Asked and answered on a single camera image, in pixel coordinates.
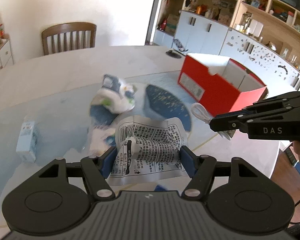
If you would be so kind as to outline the blue biscuit packet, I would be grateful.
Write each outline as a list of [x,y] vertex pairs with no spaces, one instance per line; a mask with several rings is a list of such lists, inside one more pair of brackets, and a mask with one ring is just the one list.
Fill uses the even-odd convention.
[[162,185],[157,185],[154,189],[155,192],[166,192],[168,191],[168,189],[166,189],[165,187],[163,187]]

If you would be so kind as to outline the black phone stand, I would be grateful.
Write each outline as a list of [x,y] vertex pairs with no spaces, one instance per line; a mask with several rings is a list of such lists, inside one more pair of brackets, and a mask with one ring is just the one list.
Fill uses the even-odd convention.
[[175,58],[175,59],[181,59],[181,54],[188,52],[188,49],[186,49],[179,39],[174,38],[173,44],[177,47],[176,49],[171,48],[170,50],[166,51],[166,55]]

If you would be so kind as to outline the white printed plastic pouch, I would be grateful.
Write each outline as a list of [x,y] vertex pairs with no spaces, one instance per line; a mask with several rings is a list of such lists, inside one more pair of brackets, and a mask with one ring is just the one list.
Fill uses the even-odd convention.
[[179,118],[126,117],[117,124],[115,142],[117,156],[108,178],[111,186],[186,175],[179,150],[187,145],[187,136]]

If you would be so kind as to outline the white blue tissue pack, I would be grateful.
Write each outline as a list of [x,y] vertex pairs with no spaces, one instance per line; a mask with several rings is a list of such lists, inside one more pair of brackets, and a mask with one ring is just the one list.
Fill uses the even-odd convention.
[[91,101],[91,105],[103,106],[113,114],[122,114],[135,107],[136,91],[136,87],[124,79],[104,74],[102,86]]

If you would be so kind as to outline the red cardboard shoe box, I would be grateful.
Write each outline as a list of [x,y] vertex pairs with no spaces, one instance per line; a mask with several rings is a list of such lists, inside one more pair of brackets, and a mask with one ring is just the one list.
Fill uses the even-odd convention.
[[212,116],[239,111],[268,93],[267,85],[241,63],[212,54],[187,54],[178,83]]

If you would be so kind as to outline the white side cabinet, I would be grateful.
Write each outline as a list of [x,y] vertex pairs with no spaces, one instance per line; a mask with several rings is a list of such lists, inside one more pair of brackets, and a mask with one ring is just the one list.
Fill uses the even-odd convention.
[[10,39],[0,41],[0,69],[14,65]]

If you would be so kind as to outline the far wooden chair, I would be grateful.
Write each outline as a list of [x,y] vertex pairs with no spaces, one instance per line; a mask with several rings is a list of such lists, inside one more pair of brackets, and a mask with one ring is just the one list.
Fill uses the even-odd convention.
[[94,48],[96,33],[97,25],[89,22],[53,25],[42,31],[44,55]]

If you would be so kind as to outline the white wall cabinets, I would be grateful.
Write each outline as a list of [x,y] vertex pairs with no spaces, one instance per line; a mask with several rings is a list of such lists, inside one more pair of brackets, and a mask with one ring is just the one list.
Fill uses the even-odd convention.
[[270,95],[300,89],[300,0],[162,0],[153,42],[228,56]]

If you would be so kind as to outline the small light blue carton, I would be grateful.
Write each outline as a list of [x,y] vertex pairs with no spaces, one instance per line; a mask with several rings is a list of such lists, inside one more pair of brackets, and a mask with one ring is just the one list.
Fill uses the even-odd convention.
[[16,153],[24,162],[34,163],[36,161],[37,129],[34,121],[24,122],[21,126]]

